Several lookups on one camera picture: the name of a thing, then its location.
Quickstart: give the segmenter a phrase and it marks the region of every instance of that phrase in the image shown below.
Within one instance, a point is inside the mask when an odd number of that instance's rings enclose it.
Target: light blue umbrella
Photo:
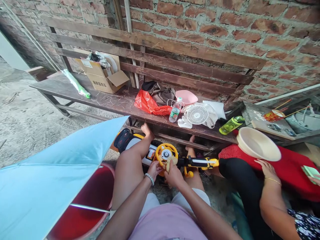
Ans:
[[[0,239],[43,240],[98,169],[127,119],[81,129],[0,169]]]

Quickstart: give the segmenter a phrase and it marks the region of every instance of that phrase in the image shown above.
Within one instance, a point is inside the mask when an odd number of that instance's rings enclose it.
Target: green water bottle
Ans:
[[[231,118],[225,125],[223,125],[219,132],[227,135],[244,123],[244,118],[241,116]]]

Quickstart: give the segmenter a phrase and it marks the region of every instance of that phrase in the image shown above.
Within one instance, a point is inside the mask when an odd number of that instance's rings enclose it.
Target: pink plastic basin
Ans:
[[[176,91],[176,98],[178,97],[182,98],[182,102],[184,103],[184,106],[194,104],[198,101],[197,96],[188,90]]]

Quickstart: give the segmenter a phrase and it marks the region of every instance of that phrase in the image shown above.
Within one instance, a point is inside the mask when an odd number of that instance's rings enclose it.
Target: black pants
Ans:
[[[220,158],[219,163],[221,175],[231,181],[242,199],[253,238],[255,240],[281,239],[262,219],[259,202],[263,181],[256,176],[252,167],[240,158]]]

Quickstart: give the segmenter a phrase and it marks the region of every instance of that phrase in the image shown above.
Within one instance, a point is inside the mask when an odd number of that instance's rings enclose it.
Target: red can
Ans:
[[[283,119],[286,115],[284,115],[283,112],[280,112],[279,110],[272,109],[270,112],[266,113],[263,115],[263,117],[268,121],[268,122],[275,122]]]

